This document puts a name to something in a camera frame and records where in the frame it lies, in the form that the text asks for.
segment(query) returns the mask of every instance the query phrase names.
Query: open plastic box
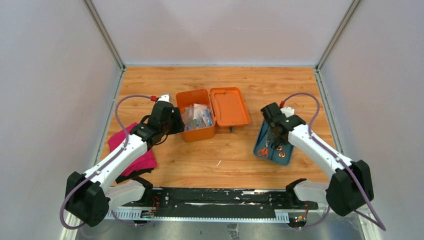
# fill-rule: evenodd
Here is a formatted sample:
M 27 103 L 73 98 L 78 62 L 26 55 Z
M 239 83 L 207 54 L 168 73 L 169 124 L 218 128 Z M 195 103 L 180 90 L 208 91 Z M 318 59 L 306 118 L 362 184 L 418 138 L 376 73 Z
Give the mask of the open plastic box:
M 213 125 L 199 129 L 184 131 L 182 138 L 186 142 L 210 139 L 215 136 L 215 124 L 220 127 L 238 127 L 251 122 L 243 100 L 242 92 L 237 87 L 217 87 L 196 89 L 176 94 L 176 105 L 181 114 L 193 104 L 207 105 L 212 109 Z

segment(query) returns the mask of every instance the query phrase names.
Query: pink cloth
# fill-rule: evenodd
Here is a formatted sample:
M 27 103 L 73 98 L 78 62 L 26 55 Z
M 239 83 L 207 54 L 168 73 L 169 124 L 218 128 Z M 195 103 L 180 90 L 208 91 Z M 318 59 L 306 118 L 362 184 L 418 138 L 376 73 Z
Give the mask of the pink cloth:
M 135 125 L 137 125 L 136 122 L 126 127 L 126 130 L 129 132 Z M 107 141 L 107 144 L 109 144 L 109 150 L 112 152 L 115 150 L 123 141 L 125 140 L 125 133 L 124 130 L 121 130 L 120 132 L 115 133 L 110 139 Z M 121 175 L 128 176 L 130 173 L 134 171 L 139 171 L 143 169 L 154 169 L 158 166 L 158 163 L 156 162 L 155 156 L 153 155 L 152 150 L 150 149 L 147 151 L 144 155 L 137 158 L 135 161 L 133 161 L 126 169 L 123 171 Z

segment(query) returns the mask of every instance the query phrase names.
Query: bag contents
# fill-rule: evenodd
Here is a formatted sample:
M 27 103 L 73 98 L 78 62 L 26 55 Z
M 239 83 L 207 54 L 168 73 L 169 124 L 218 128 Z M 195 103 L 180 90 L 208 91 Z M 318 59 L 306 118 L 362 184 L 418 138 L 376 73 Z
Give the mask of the bag contents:
M 185 131 L 212 127 L 214 119 L 211 117 L 211 110 L 203 104 L 193 104 L 185 108 L 185 112 L 181 115 L 184 122 Z

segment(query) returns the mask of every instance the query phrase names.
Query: white back panel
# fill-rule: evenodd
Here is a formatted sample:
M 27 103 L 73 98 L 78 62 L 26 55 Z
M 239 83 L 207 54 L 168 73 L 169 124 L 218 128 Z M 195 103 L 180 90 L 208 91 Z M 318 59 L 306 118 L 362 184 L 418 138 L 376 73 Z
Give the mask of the white back panel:
M 58 239 L 120 71 L 83 1 L 0 3 L 0 238 Z
M 94 0 L 130 65 L 314 65 L 351 0 Z
M 370 165 L 385 240 L 423 239 L 423 11 L 362 1 L 322 71 L 345 153 Z

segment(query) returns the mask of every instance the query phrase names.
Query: wooden table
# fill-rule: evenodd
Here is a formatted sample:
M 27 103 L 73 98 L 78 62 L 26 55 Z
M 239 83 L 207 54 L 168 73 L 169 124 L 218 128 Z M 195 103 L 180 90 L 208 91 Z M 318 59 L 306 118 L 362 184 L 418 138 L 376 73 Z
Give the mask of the wooden table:
M 127 95 L 156 95 L 170 93 L 176 106 L 175 95 L 194 89 L 238 87 L 241 89 L 251 122 L 236 127 L 216 127 L 214 138 L 184 142 L 181 134 L 170 135 L 166 142 L 153 148 L 158 167 L 152 173 L 141 175 L 156 187 L 211 187 L 284 189 L 299 178 L 328 182 L 319 167 L 302 151 L 295 148 L 288 166 L 259 159 L 253 155 L 263 117 L 260 109 L 272 102 L 279 103 L 297 92 L 308 92 L 320 100 L 312 68 L 297 67 L 128 67 L 119 93 Z M 119 108 L 119 117 L 128 126 L 150 114 L 153 102 L 145 98 L 130 98 Z M 316 104 L 307 96 L 296 96 L 286 106 L 307 123 L 315 113 Z M 113 117 L 107 139 L 120 131 Z M 330 145 L 331 132 L 324 110 L 313 124 L 313 131 Z M 102 159 L 109 154 L 103 148 Z

